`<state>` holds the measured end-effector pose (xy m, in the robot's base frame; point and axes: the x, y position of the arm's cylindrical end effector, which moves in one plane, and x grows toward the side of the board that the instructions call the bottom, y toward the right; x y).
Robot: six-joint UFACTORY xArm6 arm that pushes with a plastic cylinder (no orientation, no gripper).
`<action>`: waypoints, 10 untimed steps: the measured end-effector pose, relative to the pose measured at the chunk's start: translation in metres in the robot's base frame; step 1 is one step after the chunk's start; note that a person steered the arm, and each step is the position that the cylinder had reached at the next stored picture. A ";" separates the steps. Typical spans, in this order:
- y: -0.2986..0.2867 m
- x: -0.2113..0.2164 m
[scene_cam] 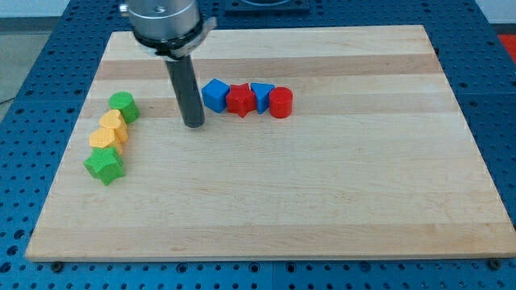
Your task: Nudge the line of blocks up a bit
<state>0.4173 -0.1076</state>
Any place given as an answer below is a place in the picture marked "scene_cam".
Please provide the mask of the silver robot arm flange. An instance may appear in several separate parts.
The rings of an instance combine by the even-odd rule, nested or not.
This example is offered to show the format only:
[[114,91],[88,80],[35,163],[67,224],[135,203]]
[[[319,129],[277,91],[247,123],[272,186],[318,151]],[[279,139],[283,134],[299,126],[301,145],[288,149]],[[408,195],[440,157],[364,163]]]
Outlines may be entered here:
[[119,11],[140,45],[169,60],[189,56],[217,27],[215,17],[203,18],[197,0],[126,0]]

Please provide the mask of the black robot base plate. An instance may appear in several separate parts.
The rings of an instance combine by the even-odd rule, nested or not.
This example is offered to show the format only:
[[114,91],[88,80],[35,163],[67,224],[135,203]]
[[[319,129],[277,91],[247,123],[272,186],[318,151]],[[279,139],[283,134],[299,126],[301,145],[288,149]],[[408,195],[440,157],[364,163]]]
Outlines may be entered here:
[[311,0],[223,0],[228,13],[309,12]]

